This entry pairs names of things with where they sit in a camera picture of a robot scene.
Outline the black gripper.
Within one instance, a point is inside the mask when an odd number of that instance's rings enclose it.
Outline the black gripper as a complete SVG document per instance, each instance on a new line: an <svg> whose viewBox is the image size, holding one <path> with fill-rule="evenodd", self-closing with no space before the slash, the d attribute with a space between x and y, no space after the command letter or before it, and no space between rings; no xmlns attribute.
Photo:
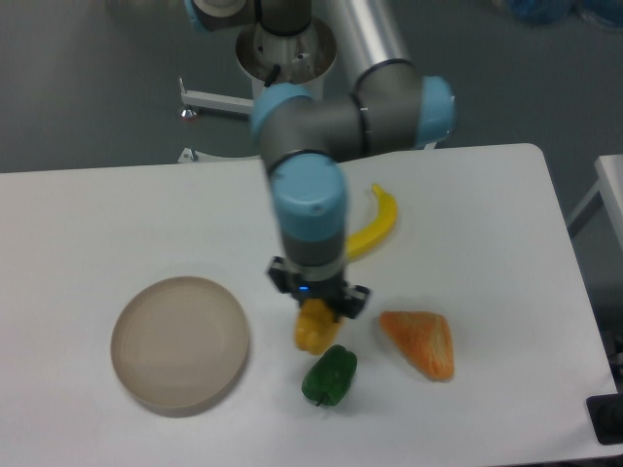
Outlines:
<svg viewBox="0 0 623 467"><path fill-rule="evenodd" d="M345 282L346 266L345 260L303 266L274 256L266 274L280 294L288 294L299 302L322 299L337 319L355 319L366 306L371 290Z"/></svg>

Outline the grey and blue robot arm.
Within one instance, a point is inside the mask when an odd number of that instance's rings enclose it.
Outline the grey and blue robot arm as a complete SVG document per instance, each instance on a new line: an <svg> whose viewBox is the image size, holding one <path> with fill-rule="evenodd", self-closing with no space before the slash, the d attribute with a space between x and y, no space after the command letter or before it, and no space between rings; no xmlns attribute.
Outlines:
<svg viewBox="0 0 623 467"><path fill-rule="evenodd" d="M322 22L309 1L189 1L191 24L238 28L238 62L263 84L250 109L284 254L268 274L299 303L354 318L370 292L349 285L348 193L340 162L445 139L455 96L418 73L386 1L331 1Z"/></svg>

